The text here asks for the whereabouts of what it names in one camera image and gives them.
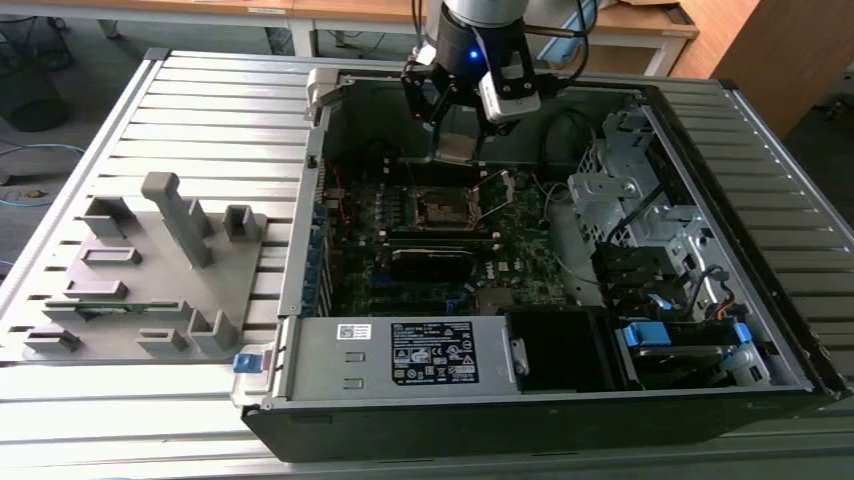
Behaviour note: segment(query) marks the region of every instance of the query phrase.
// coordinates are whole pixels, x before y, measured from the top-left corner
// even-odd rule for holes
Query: wooden cabinet
[[[671,76],[735,81],[778,136],[854,58],[852,0],[680,0],[700,34]]]

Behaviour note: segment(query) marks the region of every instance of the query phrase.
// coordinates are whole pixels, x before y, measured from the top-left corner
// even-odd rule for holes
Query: wooden desk
[[[0,13],[288,28],[301,57],[316,55],[317,30],[413,33],[407,0],[0,0]],[[645,74],[667,75],[696,33],[657,7],[616,5],[599,12],[589,43],[653,49]]]

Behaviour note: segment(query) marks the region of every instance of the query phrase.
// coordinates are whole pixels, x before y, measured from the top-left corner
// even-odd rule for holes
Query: power supply label
[[[477,383],[471,322],[392,323],[391,379],[397,385]]]

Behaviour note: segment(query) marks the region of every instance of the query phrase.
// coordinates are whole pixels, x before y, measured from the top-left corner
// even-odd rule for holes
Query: green circuit board
[[[543,221],[544,196],[529,182],[528,172],[505,170],[504,175],[513,185],[512,203],[492,213],[489,210],[507,201],[501,181],[484,182],[473,200],[465,198],[471,197],[469,189],[353,183],[347,192],[352,218],[345,232],[339,225],[333,249],[333,316],[481,315],[493,314],[493,307],[509,303],[567,303]],[[475,251],[464,278],[389,278],[384,261],[399,249],[384,237],[391,230],[435,236],[435,240],[419,238],[421,249]],[[488,240],[443,238],[447,231]],[[400,248],[411,247],[404,242]]]

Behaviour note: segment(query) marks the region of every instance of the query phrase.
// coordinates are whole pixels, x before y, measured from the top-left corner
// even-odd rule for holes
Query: slotted metal surface
[[[399,65],[377,62],[194,52],[172,52],[165,62],[144,62],[4,283],[2,322],[36,318],[40,295],[62,283],[61,270],[88,233],[85,225],[72,220],[84,197],[125,195],[133,208],[152,210],[137,195],[138,185],[148,171],[166,170],[182,178],[181,193],[202,198],[205,210],[221,211],[238,201],[270,217],[242,332],[249,342],[270,339],[308,131],[296,104],[304,98],[307,73],[317,64],[399,70]],[[588,79],[649,82],[644,77]],[[708,155],[711,170],[839,371],[854,377],[854,273],[848,273],[854,257],[847,251],[847,227],[814,195],[760,123],[739,111],[744,107],[734,92],[707,81],[652,82]],[[730,462],[736,462],[734,471],[755,465],[762,468],[758,475],[764,475],[768,464],[762,461],[782,464],[796,458],[790,468],[823,462],[823,471],[830,471],[850,465],[854,456],[854,399],[848,399],[802,418],[754,424],[700,445],[547,457],[292,465],[274,459],[240,422],[228,399],[232,381],[224,365],[0,369],[0,467],[37,467],[0,476],[353,478],[369,471],[393,478],[429,473],[449,478],[607,466],[644,467],[637,477],[660,478],[667,465],[705,462],[715,468],[701,473],[691,466],[692,478],[719,478]],[[685,472],[675,474],[683,478]]]
[[[755,117],[740,93],[721,90],[715,82],[685,82],[696,96],[721,100],[707,101],[700,108],[693,100],[683,103],[683,89],[671,92],[673,82],[677,81],[653,83],[680,115],[783,288],[830,351],[836,369],[850,380],[854,355],[848,350],[854,349],[854,337],[834,333],[842,322],[854,324],[850,227]]]

